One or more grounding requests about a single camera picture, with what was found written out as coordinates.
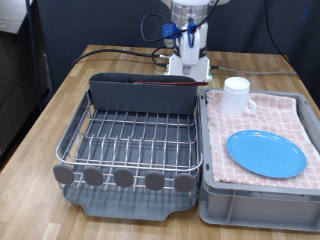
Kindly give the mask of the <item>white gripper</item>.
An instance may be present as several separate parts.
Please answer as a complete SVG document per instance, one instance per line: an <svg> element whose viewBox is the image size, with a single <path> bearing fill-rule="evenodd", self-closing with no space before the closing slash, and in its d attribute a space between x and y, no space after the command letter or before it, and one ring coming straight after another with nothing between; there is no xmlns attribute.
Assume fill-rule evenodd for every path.
<svg viewBox="0 0 320 240"><path fill-rule="evenodd" d="M183 74L190 75L191 66L198 63L200 51L200 33L198 30L193 31L193 27L189 27L182 34L180 41L180 57L182 60Z"/></svg>

